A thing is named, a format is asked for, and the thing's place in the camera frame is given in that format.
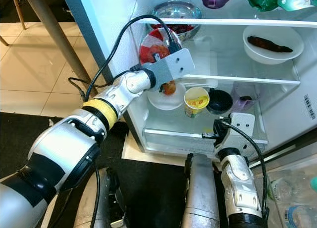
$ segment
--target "barcode label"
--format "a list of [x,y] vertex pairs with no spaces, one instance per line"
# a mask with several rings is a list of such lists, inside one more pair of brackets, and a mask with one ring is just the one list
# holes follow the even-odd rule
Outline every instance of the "barcode label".
[[309,99],[308,97],[308,94],[306,94],[304,96],[304,101],[305,101],[305,105],[306,105],[306,108],[308,110],[308,113],[309,113],[309,116],[311,117],[311,119],[316,119],[316,114],[313,110],[313,107],[312,107],[312,103],[311,103],[311,100]]

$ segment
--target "metal bowl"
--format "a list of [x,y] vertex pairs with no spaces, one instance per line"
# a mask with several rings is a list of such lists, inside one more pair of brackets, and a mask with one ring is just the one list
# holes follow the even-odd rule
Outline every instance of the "metal bowl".
[[[192,19],[201,19],[202,18],[202,11],[196,7],[195,5],[191,4],[190,2],[186,1],[179,1],[179,0],[170,0],[164,3],[161,3],[154,7],[151,12],[152,15],[155,15],[159,18],[192,18]],[[193,29],[177,33],[177,36],[181,41],[188,40],[196,35],[198,30],[200,29],[200,25],[189,25],[192,26]]]

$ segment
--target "black bowl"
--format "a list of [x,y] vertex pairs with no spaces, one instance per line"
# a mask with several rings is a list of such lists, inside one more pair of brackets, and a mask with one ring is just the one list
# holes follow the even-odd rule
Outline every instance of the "black bowl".
[[210,88],[209,97],[207,110],[212,114],[223,114],[232,107],[232,97],[225,91]]

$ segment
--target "white tile floor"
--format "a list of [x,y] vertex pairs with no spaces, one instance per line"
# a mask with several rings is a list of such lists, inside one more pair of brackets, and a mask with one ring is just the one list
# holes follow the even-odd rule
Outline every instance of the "white tile floor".
[[[92,77],[98,66],[75,22],[61,22],[62,29]],[[65,117],[82,106],[68,77],[76,77],[42,23],[0,24],[0,111]],[[142,153],[131,133],[124,145],[125,159],[184,165],[185,158]]]

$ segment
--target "yellow cup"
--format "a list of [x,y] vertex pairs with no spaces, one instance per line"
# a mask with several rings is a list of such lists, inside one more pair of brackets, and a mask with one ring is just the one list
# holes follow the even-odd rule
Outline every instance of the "yellow cup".
[[184,102],[186,116],[195,118],[208,105],[209,94],[201,87],[193,87],[186,91]]

